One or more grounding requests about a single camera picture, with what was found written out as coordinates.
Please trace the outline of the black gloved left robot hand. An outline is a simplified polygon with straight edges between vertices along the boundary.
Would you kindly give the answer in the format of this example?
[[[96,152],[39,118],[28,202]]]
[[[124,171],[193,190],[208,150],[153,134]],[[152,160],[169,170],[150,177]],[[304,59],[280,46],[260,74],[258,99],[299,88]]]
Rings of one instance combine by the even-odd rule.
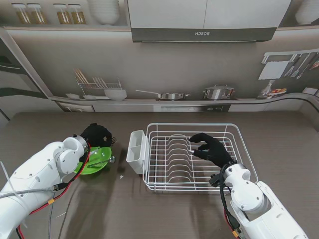
[[[105,127],[97,123],[90,124],[80,136],[91,147],[110,147],[112,144],[112,134]]]

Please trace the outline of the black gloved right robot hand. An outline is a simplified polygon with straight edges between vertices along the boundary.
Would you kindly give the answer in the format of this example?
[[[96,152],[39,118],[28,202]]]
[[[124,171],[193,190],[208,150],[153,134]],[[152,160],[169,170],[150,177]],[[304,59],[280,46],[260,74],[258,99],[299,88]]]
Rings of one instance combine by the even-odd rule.
[[[210,161],[220,168],[226,164],[234,163],[233,158],[230,156],[224,145],[212,136],[205,133],[198,133],[193,135],[189,141],[193,143],[205,142],[205,144],[194,150],[193,155],[198,158]]]

